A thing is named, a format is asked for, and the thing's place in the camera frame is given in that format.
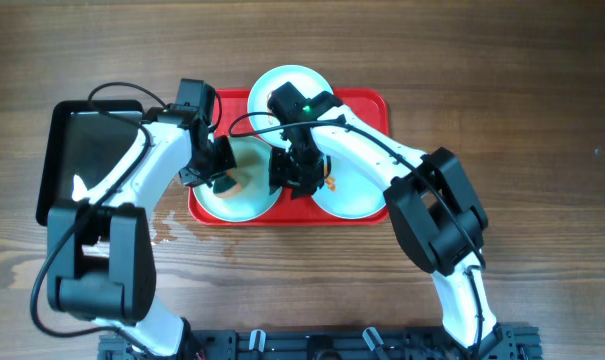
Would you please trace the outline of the orange green sponge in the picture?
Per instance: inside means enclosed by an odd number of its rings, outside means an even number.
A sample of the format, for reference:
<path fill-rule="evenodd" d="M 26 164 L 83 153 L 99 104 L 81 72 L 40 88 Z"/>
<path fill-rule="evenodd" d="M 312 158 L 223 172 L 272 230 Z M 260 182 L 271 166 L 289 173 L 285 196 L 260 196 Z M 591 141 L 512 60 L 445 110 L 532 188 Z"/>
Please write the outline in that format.
<path fill-rule="evenodd" d="M 213 183 L 213 194 L 218 198 L 234 197 L 243 190 L 243 185 L 234 175 L 233 171 L 227 171 L 218 177 Z"/>

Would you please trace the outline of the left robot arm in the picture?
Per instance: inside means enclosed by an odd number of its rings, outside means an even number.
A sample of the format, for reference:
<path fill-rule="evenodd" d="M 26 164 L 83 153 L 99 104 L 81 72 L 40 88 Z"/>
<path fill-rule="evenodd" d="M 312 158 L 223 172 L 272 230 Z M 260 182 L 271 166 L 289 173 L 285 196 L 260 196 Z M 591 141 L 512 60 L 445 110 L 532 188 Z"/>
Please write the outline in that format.
<path fill-rule="evenodd" d="M 47 257 L 33 287 L 50 307 L 111 331 L 142 359 L 194 359 L 190 324 L 156 296 L 148 217 L 175 175 L 189 187 L 230 167 L 211 106 L 60 103 L 36 211 Z"/>

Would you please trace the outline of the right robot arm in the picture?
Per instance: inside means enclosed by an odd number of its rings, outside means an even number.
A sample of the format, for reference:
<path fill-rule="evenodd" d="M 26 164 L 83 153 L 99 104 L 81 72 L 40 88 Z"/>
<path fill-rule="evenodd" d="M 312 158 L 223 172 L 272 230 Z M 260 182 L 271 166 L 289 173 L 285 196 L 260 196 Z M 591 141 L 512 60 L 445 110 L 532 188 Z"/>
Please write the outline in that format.
<path fill-rule="evenodd" d="M 287 82 L 273 90 L 267 107 L 294 156 L 318 151 L 343 160 L 382 191 L 401 249 L 434 281 L 444 330 L 472 356 L 484 356 L 498 324 L 481 278 L 488 217 L 456 156 L 396 142 L 330 92 L 308 98 Z"/>

